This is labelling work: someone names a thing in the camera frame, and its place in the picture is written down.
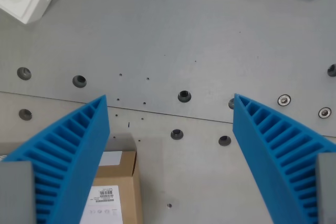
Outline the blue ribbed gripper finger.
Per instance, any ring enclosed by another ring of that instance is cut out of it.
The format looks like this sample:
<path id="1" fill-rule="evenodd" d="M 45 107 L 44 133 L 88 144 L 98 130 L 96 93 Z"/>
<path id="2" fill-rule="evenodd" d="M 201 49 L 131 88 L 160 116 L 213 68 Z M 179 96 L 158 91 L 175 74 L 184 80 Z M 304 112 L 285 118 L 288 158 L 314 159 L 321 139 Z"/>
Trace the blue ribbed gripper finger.
<path id="1" fill-rule="evenodd" d="M 110 135 L 105 95 L 46 127 L 4 164 L 33 169 L 37 223 L 79 223 Z"/>
<path id="2" fill-rule="evenodd" d="M 335 144 L 290 117 L 240 94 L 233 133 L 273 223 L 318 223 L 316 162 Z"/>

